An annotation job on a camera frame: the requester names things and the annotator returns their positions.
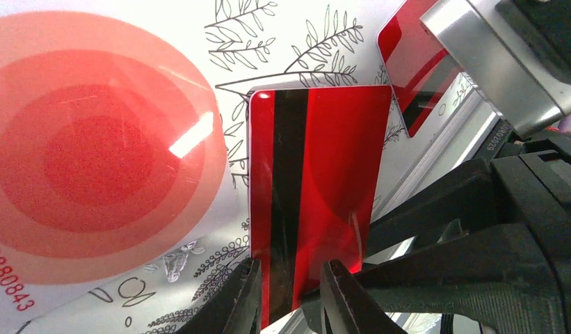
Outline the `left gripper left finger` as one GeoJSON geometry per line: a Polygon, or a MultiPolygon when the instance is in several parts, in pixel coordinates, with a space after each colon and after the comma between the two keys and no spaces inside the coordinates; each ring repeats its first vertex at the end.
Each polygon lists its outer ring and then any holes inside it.
{"type": "Polygon", "coordinates": [[[250,334],[261,331],[261,262],[242,261],[225,284],[177,332],[250,334]]]}

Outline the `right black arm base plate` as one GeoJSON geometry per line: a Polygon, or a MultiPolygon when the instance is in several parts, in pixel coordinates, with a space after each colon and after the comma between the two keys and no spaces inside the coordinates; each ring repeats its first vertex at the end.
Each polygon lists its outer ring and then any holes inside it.
{"type": "Polygon", "coordinates": [[[473,158],[484,159],[486,161],[496,158],[504,143],[509,140],[512,133],[513,127],[508,121],[498,121],[490,133],[487,135],[487,137],[484,139],[480,148],[474,154],[473,158]]]}

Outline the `white card red circle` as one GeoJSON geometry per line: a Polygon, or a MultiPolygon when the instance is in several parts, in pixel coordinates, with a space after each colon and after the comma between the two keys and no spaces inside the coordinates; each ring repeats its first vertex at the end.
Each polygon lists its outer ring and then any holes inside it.
{"type": "Polygon", "coordinates": [[[209,1],[0,1],[0,329],[237,213],[209,1]]]}

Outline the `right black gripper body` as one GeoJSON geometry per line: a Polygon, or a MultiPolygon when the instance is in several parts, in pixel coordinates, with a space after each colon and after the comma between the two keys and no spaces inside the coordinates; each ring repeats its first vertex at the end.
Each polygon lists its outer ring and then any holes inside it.
{"type": "Polygon", "coordinates": [[[571,333],[571,135],[552,132],[490,166],[554,271],[571,333]]]}

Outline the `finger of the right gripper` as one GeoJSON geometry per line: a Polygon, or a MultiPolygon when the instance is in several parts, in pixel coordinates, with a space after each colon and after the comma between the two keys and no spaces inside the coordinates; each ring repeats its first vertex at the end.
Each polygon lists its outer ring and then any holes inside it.
{"type": "MultiPolygon", "coordinates": [[[[351,275],[386,314],[464,315],[498,333],[566,332],[554,271],[483,160],[463,163],[382,217],[368,252],[452,221],[463,235],[351,275]]],[[[323,333],[320,301],[319,288],[302,310],[323,333]]]]}

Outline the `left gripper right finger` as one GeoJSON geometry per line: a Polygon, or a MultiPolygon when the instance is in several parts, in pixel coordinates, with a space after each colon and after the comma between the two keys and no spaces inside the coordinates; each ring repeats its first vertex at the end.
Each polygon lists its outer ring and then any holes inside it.
{"type": "Polygon", "coordinates": [[[320,298],[323,333],[405,333],[339,260],[323,263],[320,298]]]}

